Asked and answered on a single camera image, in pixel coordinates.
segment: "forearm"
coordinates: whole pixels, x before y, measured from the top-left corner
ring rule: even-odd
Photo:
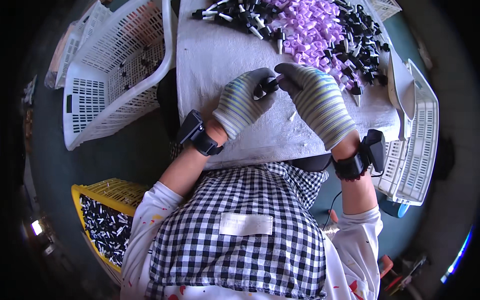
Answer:
[[[227,134],[218,121],[210,120],[205,130],[219,147],[227,141]],[[194,186],[208,158],[190,145],[171,163],[158,181],[184,197]]]
[[[335,161],[352,157],[360,145],[358,131],[350,132],[338,145],[332,148],[332,156]],[[343,213],[356,215],[364,213],[377,206],[375,188],[370,174],[367,172],[360,180],[341,181]]]

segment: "striped knit glove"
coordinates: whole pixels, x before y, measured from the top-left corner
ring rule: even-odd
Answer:
[[[275,71],[284,75],[278,85],[288,92],[302,120],[322,139],[325,150],[355,129],[332,76],[296,63],[281,63]]]
[[[275,78],[269,68],[246,72],[230,81],[220,95],[220,102],[213,116],[222,124],[229,140],[234,140],[247,126],[252,125],[267,112],[276,99],[275,92],[262,97],[259,83],[265,78]]]

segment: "gloved hand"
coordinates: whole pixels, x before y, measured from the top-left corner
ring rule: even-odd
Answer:
[[[288,92],[302,120],[322,139],[325,150],[335,147],[356,125],[335,79],[313,67],[281,63],[275,72],[284,75],[279,87]]]
[[[229,140],[234,140],[245,127],[252,125],[267,112],[276,99],[276,93],[262,97],[259,83],[266,78],[275,78],[269,68],[246,72],[230,81],[220,95],[220,102],[213,116],[222,124]]]

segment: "fluorescent light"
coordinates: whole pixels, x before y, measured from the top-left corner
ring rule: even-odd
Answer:
[[[32,223],[32,228],[33,228],[33,231],[35,231],[35,235],[39,235],[43,231],[38,220]]]

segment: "yellow plastic crate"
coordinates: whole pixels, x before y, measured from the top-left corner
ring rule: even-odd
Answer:
[[[80,205],[80,194],[83,194],[95,201],[100,202],[112,209],[115,209],[128,216],[135,214],[135,210],[142,201],[145,192],[149,190],[148,186],[125,180],[111,178],[91,185],[72,186],[72,199],[77,210],[78,217],[88,238],[92,240],[88,230],[85,230],[84,214]],[[109,266],[120,272],[120,268],[110,262],[103,256],[98,249],[93,247],[97,255]]]

